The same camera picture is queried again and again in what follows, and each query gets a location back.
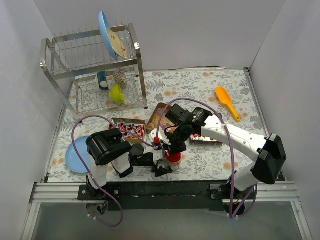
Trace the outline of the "red jar lid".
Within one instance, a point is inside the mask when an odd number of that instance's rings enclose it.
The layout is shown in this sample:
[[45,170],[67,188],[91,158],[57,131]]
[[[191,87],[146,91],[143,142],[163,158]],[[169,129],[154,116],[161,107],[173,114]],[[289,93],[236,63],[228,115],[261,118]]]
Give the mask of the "red jar lid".
[[179,163],[181,161],[181,158],[182,158],[182,154],[179,152],[179,153],[170,153],[170,152],[167,152],[166,153],[166,159],[170,162],[170,163]]

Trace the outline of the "tin of pastel gummies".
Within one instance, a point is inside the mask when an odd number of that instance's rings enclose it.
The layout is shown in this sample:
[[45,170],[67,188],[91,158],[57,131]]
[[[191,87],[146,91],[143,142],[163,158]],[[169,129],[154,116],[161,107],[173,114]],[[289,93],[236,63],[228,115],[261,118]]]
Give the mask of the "tin of pastel gummies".
[[147,125],[146,125],[146,133],[150,134],[154,129],[157,128],[159,120],[160,120],[160,128],[165,130],[168,128],[166,131],[168,133],[173,133],[177,127],[175,127],[175,124],[172,123],[167,117],[166,114],[169,110],[171,110],[172,106],[169,106],[165,111],[166,104],[160,102],[156,107],[155,110],[153,111]]

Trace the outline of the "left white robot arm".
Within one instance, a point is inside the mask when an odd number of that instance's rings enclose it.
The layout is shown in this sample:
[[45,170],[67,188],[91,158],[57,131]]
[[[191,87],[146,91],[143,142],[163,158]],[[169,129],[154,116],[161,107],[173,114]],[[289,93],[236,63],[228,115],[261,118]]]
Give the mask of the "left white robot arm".
[[90,167],[86,177],[88,194],[95,200],[106,196],[107,171],[111,164],[120,178],[132,174],[134,166],[151,167],[156,177],[171,174],[173,170],[164,162],[165,152],[145,153],[141,144],[131,145],[123,139],[119,129],[113,128],[96,132],[86,140],[90,156]]

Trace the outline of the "tin of lollipops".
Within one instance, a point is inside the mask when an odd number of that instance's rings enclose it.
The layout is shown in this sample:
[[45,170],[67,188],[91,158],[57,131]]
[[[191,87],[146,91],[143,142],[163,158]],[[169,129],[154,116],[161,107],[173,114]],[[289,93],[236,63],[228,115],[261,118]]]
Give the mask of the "tin of lollipops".
[[142,144],[146,132],[146,121],[131,118],[112,118],[111,122],[118,128],[125,141],[132,144]]

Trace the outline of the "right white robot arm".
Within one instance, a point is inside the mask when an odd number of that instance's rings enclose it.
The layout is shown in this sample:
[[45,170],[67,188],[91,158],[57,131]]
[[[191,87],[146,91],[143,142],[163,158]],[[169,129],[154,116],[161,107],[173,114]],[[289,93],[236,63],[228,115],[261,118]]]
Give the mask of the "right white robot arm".
[[197,107],[192,112],[175,104],[165,115],[177,128],[167,134],[168,151],[177,154],[185,151],[185,142],[191,135],[215,139],[246,155],[252,164],[236,171],[226,186],[227,195],[237,199],[245,190],[257,183],[273,185],[287,159],[280,136],[272,133],[263,136],[234,125],[222,123],[217,114]]

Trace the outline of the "clear glass jar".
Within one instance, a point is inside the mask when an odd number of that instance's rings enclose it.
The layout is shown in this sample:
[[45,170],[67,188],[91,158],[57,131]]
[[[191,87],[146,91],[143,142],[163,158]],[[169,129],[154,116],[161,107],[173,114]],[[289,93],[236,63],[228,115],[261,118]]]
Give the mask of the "clear glass jar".
[[181,161],[177,162],[177,163],[171,163],[166,158],[166,164],[172,169],[172,171],[176,171],[179,168],[180,163],[181,163]]

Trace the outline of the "yellow plastic scoop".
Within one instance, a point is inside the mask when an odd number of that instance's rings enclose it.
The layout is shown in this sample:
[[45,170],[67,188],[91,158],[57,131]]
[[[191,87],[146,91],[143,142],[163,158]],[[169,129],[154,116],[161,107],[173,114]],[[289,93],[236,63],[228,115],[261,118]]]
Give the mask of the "yellow plastic scoop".
[[232,105],[232,100],[231,100],[231,97],[229,96],[228,92],[222,86],[218,86],[218,87],[215,88],[215,93],[216,93],[220,103],[223,106],[228,108],[228,110],[231,113],[231,115],[234,118],[234,120],[236,122],[240,122],[241,118],[238,115],[238,113],[237,113],[236,109],[234,108],[234,106]]

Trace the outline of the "tin of star candies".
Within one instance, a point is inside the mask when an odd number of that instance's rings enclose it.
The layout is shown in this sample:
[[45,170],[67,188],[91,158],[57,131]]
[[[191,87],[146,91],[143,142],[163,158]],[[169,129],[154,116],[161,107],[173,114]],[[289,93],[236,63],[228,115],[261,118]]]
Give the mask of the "tin of star candies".
[[221,147],[223,145],[222,142],[216,139],[205,137],[196,133],[190,136],[189,144],[193,146],[213,146],[213,147]]

